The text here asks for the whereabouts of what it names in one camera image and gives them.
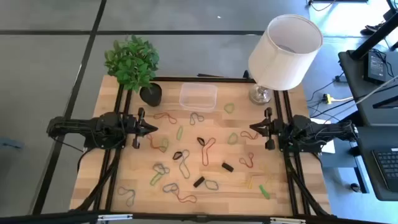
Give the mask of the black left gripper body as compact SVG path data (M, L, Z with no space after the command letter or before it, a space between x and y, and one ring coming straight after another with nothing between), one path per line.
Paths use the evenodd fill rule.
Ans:
M127 114L126 115L126 132L128 134L134 134L135 137L132 142L132 146L135 149L139 149L140 147L140 142L139 142L139 137L144 137L145 133L145 128L142 125L142 122L144 120L144 115L145 111L143 108L138 109L138 114L137 117L134 117L132 114Z

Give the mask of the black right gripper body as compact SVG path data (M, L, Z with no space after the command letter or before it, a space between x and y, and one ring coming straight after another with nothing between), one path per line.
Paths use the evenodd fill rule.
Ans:
M268 107L264 111L266 127L268 128L268 140L265 143L265 147L268 150L275 149L275 141L272 139L272 135L278 135L282 129L282 121L280 119L271 119L272 108Z

